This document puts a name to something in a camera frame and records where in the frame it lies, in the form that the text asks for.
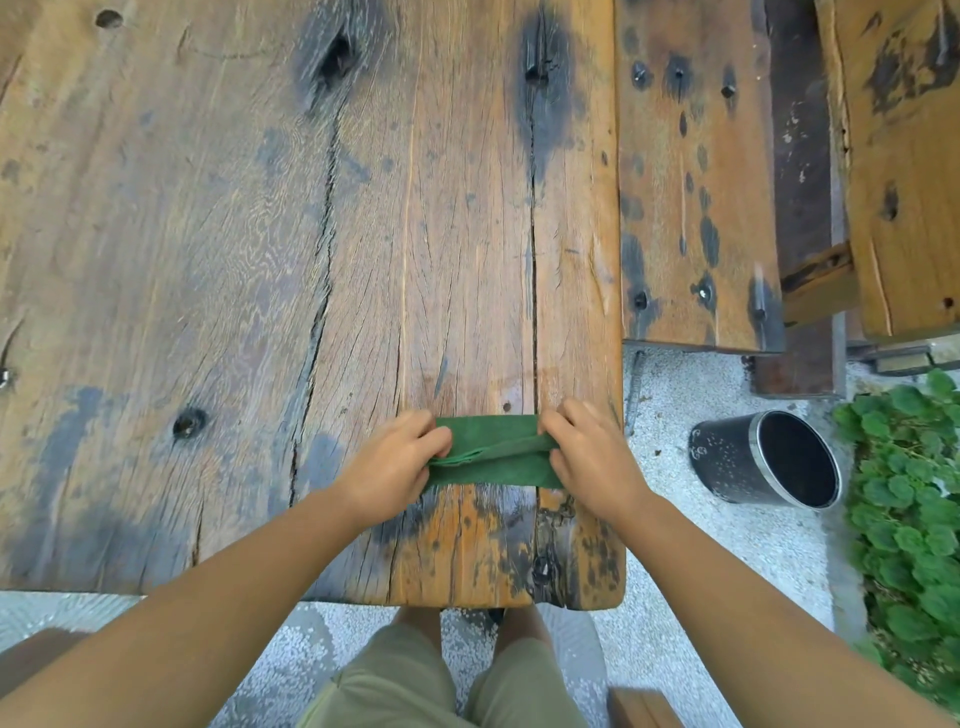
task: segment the metal rim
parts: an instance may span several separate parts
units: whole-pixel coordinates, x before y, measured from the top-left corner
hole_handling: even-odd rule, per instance
[[[770,468],[769,463],[767,463],[766,457],[763,455],[763,449],[760,447],[760,425],[766,419],[767,415],[786,415],[787,417],[799,422],[801,425],[806,427],[806,429],[817,439],[820,443],[820,447],[824,449],[827,453],[827,457],[830,460],[830,465],[833,468],[833,479],[836,482],[836,488],[833,490],[833,497],[830,501],[824,505],[810,505],[809,503],[804,503],[802,500],[799,500],[793,497],[786,488],[777,480],[777,477],[774,475],[773,470]],[[779,409],[768,409],[766,412],[757,412],[754,415],[754,418],[750,420],[750,454],[754,457],[754,464],[756,468],[760,471],[760,474],[763,475],[763,479],[767,481],[767,485],[781,498],[791,505],[796,505],[800,508],[805,508],[808,511],[826,511],[829,508],[832,508],[838,502],[840,502],[840,496],[843,493],[844,483],[843,478],[840,476],[840,466],[837,464],[836,456],[833,454],[833,450],[830,449],[827,441],[821,436],[816,429],[808,425],[802,418],[797,417],[791,412],[784,412]]]

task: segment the person's right hand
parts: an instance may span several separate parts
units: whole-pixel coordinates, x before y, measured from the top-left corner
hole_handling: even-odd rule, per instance
[[[560,446],[550,452],[560,482],[614,529],[653,494],[620,428],[590,402],[567,398],[540,415],[540,429]]]

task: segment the weathered wood plank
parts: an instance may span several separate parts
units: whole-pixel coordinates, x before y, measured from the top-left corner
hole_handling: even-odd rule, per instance
[[[767,0],[773,99],[777,259],[781,273],[834,242],[827,73],[813,0]],[[757,356],[753,388],[763,397],[842,396],[846,362],[842,320],[786,330],[783,354]]]
[[[627,338],[780,352],[762,3],[616,3]]]
[[[619,416],[609,12],[38,7],[0,104],[0,586],[148,592],[401,408]],[[623,546],[551,508],[548,590],[554,517],[476,485],[364,534],[308,597],[613,606]]]
[[[960,325],[960,3],[818,0],[847,212],[871,339]]]
[[[556,0],[527,26],[540,408],[564,396],[623,422],[613,7]],[[539,491],[534,594],[572,609],[623,599],[626,550],[570,496]]]
[[[0,104],[3,586],[149,591],[287,507],[324,279],[310,5],[41,4]]]

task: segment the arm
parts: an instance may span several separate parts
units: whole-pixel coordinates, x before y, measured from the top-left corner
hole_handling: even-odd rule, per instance
[[[955,728],[654,494],[592,404],[566,400],[541,426],[565,488],[647,569],[745,728]]]
[[[0,701],[0,725],[206,726],[327,564],[417,499],[429,412],[379,428],[325,491],[157,589]]]

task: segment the forearm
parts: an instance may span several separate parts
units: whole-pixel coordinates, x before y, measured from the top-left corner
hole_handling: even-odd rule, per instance
[[[954,725],[663,498],[618,524],[745,728]]]
[[[0,702],[7,726],[206,726],[359,528],[333,491],[160,587]]]

